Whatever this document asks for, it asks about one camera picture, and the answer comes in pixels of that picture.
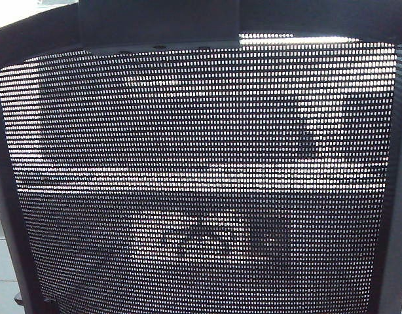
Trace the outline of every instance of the chair frame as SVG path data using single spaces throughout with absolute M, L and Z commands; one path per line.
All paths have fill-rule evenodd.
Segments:
M 146 1 L 149 4 L 145 6 L 151 7 L 147 12 L 152 16 L 144 16 L 144 19 L 155 21 L 161 12 L 159 7 L 165 7 L 166 3 L 168 6 L 180 6 L 183 1 L 189 3 L 187 12 L 197 12 L 194 8 L 197 0 Z M 215 6 L 218 13 L 215 18 L 200 13 L 197 16 L 198 22 L 218 25 L 231 22 L 231 29 L 220 34 L 220 38 L 211 33 L 197 34 L 197 40 L 191 42 L 188 42 L 188 37 L 178 38 L 171 33 L 168 34 L 166 45 L 173 44 L 166 48 L 191 48 L 206 43 L 218 47 L 234 46 L 238 44 L 237 35 L 248 31 L 342 35 L 364 41 L 396 44 L 397 51 L 401 51 L 397 58 L 401 74 L 396 79 L 402 84 L 402 0 L 343 0 L 342 7 L 334 6 L 334 0 L 206 0 L 198 3 L 204 2 Z M 141 0 L 81 0 L 80 3 L 43 12 L 3 27 L 0 29 L 0 69 L 35 56 L 80 48 L 96 53 L 155 51 L 159 44 L 164 44 L 159 43 L 159 39 L 150 38 L 150 35 L 142 31 L 142 35 L 149 36 L 147 42 L 142 42 L 121 31 L 130 26 L 129 21 L 132 19 L 129 15 L 136 5 L 141 4 Z M 116 12 L 119 6 L 123 9 L 116 16 L 101 17 L 94 14 L 94 10 L 101 10 L 102 7 Z M 223 15 L 228 8 L 231 8 L 230 14 Z M 222 20 L 217 21 L 217 17 L 222 15 Z M 110 25 L 119 35 L 112 38 L 108 33 L 89 32 L 101 19 L 105 19 L 103 23 Z M 166 18 L 162 23 L 167 24 L 170 20 Z M 395 88 L 394 102 L 399 104 L 396 107 L 402 108 L 402 90 L 397 91 Z M 388 164 L 385 206 L 376 247 L 368 314 L 399 314 L 402 305 L 402 111 L 392 114 L 400 118 L 396 119 L 398 123 L 391 130 L 392 160 Z M 16 190 L 1 103 L 0 218 L 25 312 L 48 313 L 48 302 L 43 297 Z

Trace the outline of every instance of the chair backrest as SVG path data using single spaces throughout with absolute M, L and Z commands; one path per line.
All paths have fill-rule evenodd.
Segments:
M 1 29 L 26 312 L 399 313 L 402 1 L 342 2 L 83 1 Z M 136 9 L 161 35 L 125 31 Z

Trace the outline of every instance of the black mesh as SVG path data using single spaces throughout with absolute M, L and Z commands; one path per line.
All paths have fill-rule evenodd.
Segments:
M 365 313 L 394 47 L 83 51 L 3 69 L 10 156 L 62 313 Z

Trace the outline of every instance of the black plastic frame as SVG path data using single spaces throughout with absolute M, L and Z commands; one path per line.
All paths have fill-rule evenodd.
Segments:
M 118 2 L 126 6 L 120 15 L 127 17 L 128 12 L 133 10 L 134 1 L 97 0 L 95 3 L 98 3 L 99 7 L 94 9 L 103 11 L 104 8 L 100 6 L 115 6 Z M 153 6 L 165 4 L 164 0 L 152 0 L 150 3 Z M 237 33 L 256 31 L 301 33 L 311 36 L 340 35 L 364 41 L 402 44 L 402 0 L 234 0 L 234 3 L 237 4 L 238 10 L 232 12 L 233 14 L 237 12 L 238 18 L 233 24 L 235 28 L 233 30 Z M 156 49 L 152 45 L 157 42 L 150 37 L 146 43 L 142 43 L 132 41 L 126 34 L 122 34 L 121 41 L 118 42 L 118 39 L 112 41 L 106 35 L 96 34 L 92 37 L 93 35 L 88 33 L 84 40 L 82 37 L 84 27 L 92 28 L 92 23 L 96 23 L 98 19 L 84 19 L 82 15 L 92 13 L 86 13 L 92 6 L 88 5 L 85 12 L 82 7 L 82 12 L 79 14 L 80 6 L 80 3 L 76 3 L 60 7 L 1 28 L 0 69 L 35 56 L 78 48 L 97 50 L 109 47 L 112 52 L 116 52 L 128 47 L 130 50 L 139 51 L 144 44 L 153 50 Z M 199 18 L 208 21 L 209 17 L 199 16 Z M 223 18 L 233 20 L 234 16 Z M 129 26 L 126 18 L 119 20 L 122 22 L 114 25 L 119 31 Z M 116 21 L 110 20 L 109 23 L 115 24 Z M 174 45 L 165 48 L 188 47 L 185 39 L 179 36 L 174 39 L 171 34 L 168 42 L 174 42 Z M 218 39 L 213 35 L 207 35 L 206 40 L 213 43 Z M 402 55 L 399 56 L 398 64 L 402 70 Z M 396 122 L 392 125 L 393 158 L 389 162 L 386 210 L 382 215 L 382 227 L 376 248 L 368 314 L 400 314 L 402 304 L 402 89 L 400 88 L 402 75 L 397 76 L 397 80 L 393 108 L 398 108 L 399 111 L 393 112 L 396 115 L 394 119 Z M 25 311 L 27 314 L 44 314 L 46 305 L 20 209 L 1 104 L 0 217 Z
M 239 47 L 239 0 L 81 0 L 81 41 L 96 54 Z

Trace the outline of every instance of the chair armrest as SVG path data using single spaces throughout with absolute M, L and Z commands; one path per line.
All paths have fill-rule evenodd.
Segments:
M 20 295 L 20 292 L 18 292 L 15 296 L 15 302 L 18 305 L 24 306 L 24 301 L 22 300 L 22 296 Z

